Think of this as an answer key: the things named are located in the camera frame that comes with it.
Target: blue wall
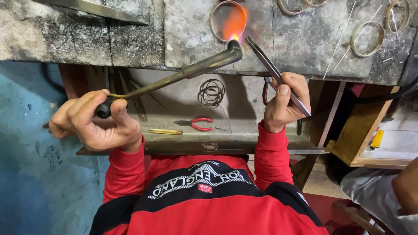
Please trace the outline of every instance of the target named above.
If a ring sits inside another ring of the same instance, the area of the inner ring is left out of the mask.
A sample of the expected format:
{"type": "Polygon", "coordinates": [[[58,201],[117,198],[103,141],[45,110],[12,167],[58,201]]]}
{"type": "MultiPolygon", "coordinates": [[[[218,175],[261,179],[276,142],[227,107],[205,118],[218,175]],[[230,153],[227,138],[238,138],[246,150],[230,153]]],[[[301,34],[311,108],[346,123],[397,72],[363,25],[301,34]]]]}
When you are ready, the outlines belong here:
{"type": "MultiPolygon", "coordinates": [[[[107,157],[77,156],[76,137],[57,140],[42,125],[65,102],[38,63],[0,61],[1,234],[88,234],[102,201],[107,157]]],[[[56,64],[48,66],[61,83],[56,64]]]]}

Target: small screw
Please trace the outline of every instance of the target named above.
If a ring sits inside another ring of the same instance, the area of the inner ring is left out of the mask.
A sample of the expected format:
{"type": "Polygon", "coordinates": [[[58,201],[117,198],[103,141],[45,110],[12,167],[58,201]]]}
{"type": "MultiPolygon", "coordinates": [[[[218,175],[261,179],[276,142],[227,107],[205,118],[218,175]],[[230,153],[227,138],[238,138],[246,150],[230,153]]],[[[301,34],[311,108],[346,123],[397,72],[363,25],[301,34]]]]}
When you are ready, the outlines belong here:
{"type": "Polygon", "coordinates": [[[223,131],[226,131],[226,132],[228,132],[227,130],[224,130],[224,129],[222,129],[222,128],[219,128],[219,127],[215,127],[216,129],[219,129],[219,130],[223,130],[223,131]]]}

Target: black stripe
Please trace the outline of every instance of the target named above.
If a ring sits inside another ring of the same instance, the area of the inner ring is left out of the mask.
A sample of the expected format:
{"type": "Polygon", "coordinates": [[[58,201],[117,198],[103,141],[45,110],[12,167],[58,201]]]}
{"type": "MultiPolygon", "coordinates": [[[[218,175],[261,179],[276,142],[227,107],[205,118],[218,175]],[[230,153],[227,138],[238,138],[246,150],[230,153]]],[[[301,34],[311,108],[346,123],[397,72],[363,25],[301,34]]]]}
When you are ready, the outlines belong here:
{"type": "Polygon", "coordinates": [[[301,196],[299,189],[294,185],[285,182],[274,182],[266,188],[265,193],[276,198],[283,203],[283,205],[290,206],[297,213],[307,215],[316,226],[324,226],[315,212],[301,196]]]}
{"type": "Polygon", "coordinates": [[[139,198],[139,195],[126,195],[101,205],[94,216],[90,235],[102,235],[121,224],[129,224],[133,208],[139,198]]]}
{"type": "Polygon", "coordinates": [[[142,193],[134,212],[156,212],[191,199],[213,199],[234,195],[265,196],[264,192],[255,186],[246,170],[233,169],[216,160],[203,161],[154,178],[142,193]],[[216,174],[226,174],[226,176],[221,178],[216,174]],[[199,184],[210,186],[212,193],[200,191],[199,184]]]}

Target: stone workbench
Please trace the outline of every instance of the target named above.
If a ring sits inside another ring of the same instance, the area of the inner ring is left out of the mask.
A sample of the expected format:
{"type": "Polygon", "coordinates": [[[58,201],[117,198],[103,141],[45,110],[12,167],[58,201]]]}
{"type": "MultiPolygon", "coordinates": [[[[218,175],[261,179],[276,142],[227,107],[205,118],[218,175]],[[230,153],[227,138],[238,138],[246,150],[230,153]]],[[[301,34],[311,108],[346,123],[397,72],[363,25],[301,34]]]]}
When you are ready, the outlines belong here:
{"type": "MultiPolygon", "coordinates": [[[[215,39],[209,27],[210,13],[219,1],[92,2],[125,11],[149,25],[121,23],[49,5],[42,0],[0,0],[0,60],[179,70],[225,49],[226,45],[215,39]]],[[[308,8],[300,15],[290,16],[280,10],[276,0],[247,0],[250,20],[244,35],[251,36],[280,71],[322,78],[353,3],[328,0],[320,8],[308,8]],[[327,24],[309,31],[283,34],[327,24]]],[[[353,30],[369,21],[380,5],[383,6],[373,20],[383,23],[387,0],[357,1],[326,79],[398,84],[415,40],[415,26],[418,26],[414,15],[418,2],[411,0],[410,3],[410,23],[399,38],[386,33],[382,48],[367,58],[359,58],[349,51],[334,70],[347,50],[353,30]]],[[[364,31],[358,40],[362,51],[374,47],[376,32],[373,27],[364,31]]],[[[241,61],[216,73],[266,74],[248,45],[243,44],[242,49],[241,61]]]]}

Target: yellow object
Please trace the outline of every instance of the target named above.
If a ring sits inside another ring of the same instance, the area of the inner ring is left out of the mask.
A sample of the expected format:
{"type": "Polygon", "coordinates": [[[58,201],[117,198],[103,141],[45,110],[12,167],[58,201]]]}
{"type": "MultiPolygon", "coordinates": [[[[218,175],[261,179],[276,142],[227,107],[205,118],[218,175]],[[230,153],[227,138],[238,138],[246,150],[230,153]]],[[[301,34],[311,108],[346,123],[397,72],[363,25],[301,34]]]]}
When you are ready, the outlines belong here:
{"type": "Polygon", "coordinates": [[[163,129],[150,129],[150,133],[153,134],[167,134],[167,135],[182,135],[182,131],[178,130],[163,130],[163,129]]]}
{"type": "Polygon", "coordinates": [[[372,144],[370,145],[371,149],[380,147],[380,142],[382,142],[383,130],[378,130],[375,138],[373,139],[372,144]]]}

